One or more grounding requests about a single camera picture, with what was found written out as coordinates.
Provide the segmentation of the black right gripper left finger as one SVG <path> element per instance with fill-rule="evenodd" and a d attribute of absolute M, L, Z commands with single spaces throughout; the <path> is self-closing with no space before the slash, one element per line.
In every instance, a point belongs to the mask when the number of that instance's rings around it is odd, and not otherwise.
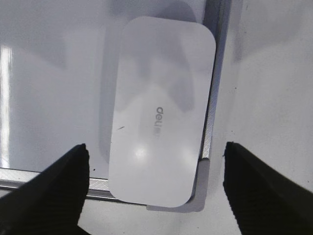
<path fill-rule="evenodd" d="M 0 199 L 2 235 L 86 235 L 78 226 L 89 190 L 89 152 L 74 146 Z"/>

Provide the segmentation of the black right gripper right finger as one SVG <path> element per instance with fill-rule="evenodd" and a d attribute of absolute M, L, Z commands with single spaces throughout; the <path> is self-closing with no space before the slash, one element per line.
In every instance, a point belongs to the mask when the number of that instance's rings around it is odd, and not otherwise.
<path fill-rule="evenodd" d="M 223 187 L 243 235 L 311 235 L 313 194 L 228 142 Z"/>

